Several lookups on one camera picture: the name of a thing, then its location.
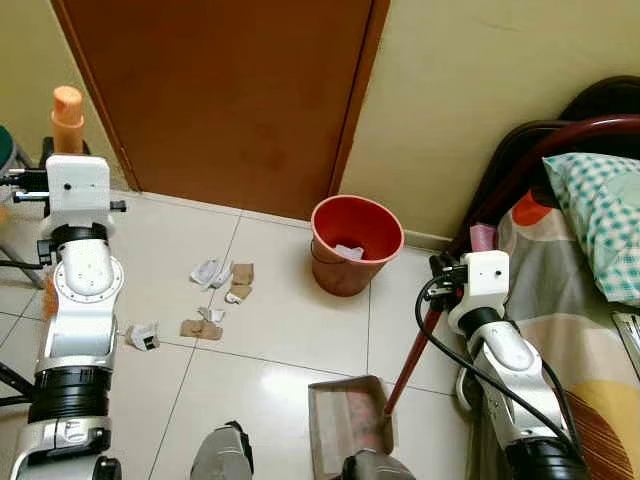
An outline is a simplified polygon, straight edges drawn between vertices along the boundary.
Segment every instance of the wooden door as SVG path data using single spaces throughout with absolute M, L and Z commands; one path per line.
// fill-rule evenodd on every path
M 55 6 L 130 183 L 308 218 L 341 175 L 374 1 Z

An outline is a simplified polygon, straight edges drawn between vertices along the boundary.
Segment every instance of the bedsheet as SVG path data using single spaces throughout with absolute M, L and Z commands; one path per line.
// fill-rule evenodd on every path
M 569 392 L 592 478 L 640 480 L 640 381 L 607 303 L 559 209 L 528 192 L 502 218 L 510 255 L 506 311 Z M 474 425 L 468 478 L 509 478 L 484 412 Z

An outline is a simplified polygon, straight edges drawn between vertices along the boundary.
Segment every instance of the dustpan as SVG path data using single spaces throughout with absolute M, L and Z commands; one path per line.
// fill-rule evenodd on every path
M 345 458 L 363 448 L 390 454 L 393 419 L 384 414 L 387 395 L 373 375 L 309 385 L 309 433 L 315 480 L 342 472 Z

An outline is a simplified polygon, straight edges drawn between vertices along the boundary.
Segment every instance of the baseboard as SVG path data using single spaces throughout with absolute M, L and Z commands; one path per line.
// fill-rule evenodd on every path
M 406 245 L 423 248 L 425 250 L 437 250 L 441 252 L 446 250 L 451 240 L 453 239 L 431 235 L 429 233 L 414 232 L 413 230 L 404 231 L 404 243 Z

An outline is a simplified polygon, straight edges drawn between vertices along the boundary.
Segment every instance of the black cable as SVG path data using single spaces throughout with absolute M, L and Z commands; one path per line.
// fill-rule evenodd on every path
M 0 407 L 17 405 L 19 403 L 31 403 L 31 398 L 27 397 L 26 395 L 15 395 L 13 397 L 0 398 Z
M 2 362 L 0 362 L 0 382 L 8 385 L 25 397 L 31 397 L 31 395 L 33 395 L 34 386 L 31 382 Z
M 518 324 L 514 322 L 513 319 L 509 318 L 507 314 L 505 314 L 504 320 L 509 322 L 519 334 L 522 334 Z M 553 383 L 553 387 L 556 389 L 556 391 L 558 392 L 558 395 L 560 396 L 560 398 L 558 399 L 558 403 L 560 404 L 560 410 L 562 410 L 562 415 L 564 415 L 564 418 L 567 420 L 567 427 L 569 428 L 569 434 L 571 435 L 573 443 L 576 445 L 576 448 L 580 452 L 582 452 L 582 441 L 580 439 L 580 433 L 578 433 L 578 428 L 576 427 L 576 420 L 573 416 L 573 411 L 571 410 L 571 406 L 569 405 L 569 399 L 567 398 L 567 393 L 564 387 L 562 386 L 562 384 L 560 383 L 560 380 L 558 379 L 556 372 L 554 372 L 553 369 L 551 368 L 551 365 L 549 365 L 544 358 L 540 357 L 540 359 L 542 360 L 542 368 L 549 376 L 551 383 Z
M 0 260 L 0 267 L 15 267 L 22 270 L 42 270 L 44 268 L 39 263 L 14 262 L 13 260 Z
M 577 449 L 577 446 L 571 441 L 571 439 L 555 423 L 553 423 L 551 420 L 549 420 L 549 418 L 547 418 L 542 412 L 540 412 L 537 408 L 535 408 L 533 405 L 531 405 L 529 402 L 527 402 L 524 398 L 520 397 L 518 394 L 514 393 L 513 391 L 511 391 L 507 387 L 499 384 L 496 380 L 491 378 L 489 375 L 484 373 L 482 370 L 477 368 L 475 365 L 473 365 L 470 362 L 468 362 L 465 358 L 461 357 L 456 352 L 454 352 L 453 350 L 449 349 L 449 347 L 447 347 L 445 344 L 440 342 L 440 340 L 438 340 L 436 337 L 434 337 L 431 332 L 427 332 L 425 330 L 424 322 L 422 320 L 422 308 L 421 308 L 422 307 L 422 302 L 424 300 L 427 300 L 427 299 L 430 298 L 430 297 L 427 296 L 429 287 L 431 285 L 433 285 L 434 283 L 442 280 L 442 279 L 443 279 L 442 276 L 437 276 L 437 277 L 434 277 L 431 280 L 429 280 L 422 287 L 422 290 L 420 290 L 420 293 L 418 294 L 418 298 L 416 298 L 416 304 L 415 304 L 414 313 L 415 313 L 415 317 L 416 317 L 416 322 L 418 323 L 418 328 L 420 328 L 420 331 L 422 332 L 422 334 L 424 336 L 426 336 L 431 343 L 433 343 L 440 351 L 442 351 L 442 353 L 444 353 L 451 360 L 453 360 L 454 362 L 458 363 L 459 365 L 465 367 L 470 373 L 472 373 L 476 377 L 479 377 L 480 379 L 482 379 L 483 381 L 485 381 L 486 383 L 491 385 L 493 388 L 498 390 L 500 393 L 502 393 L 503 395 L 509 397 L 511 400 L 513 400 L 518 405 L 520 405 L 522 408 L 527 410 L 531 415 L 536 417 L 549 430 L 551 430 L 558 437 L 558 439 L 560 441 L 565 443 L 565 445 L 567 446 L 569 451 L 571 451 L 576 456 L 577 459 L 582 460 L 582 454 Z

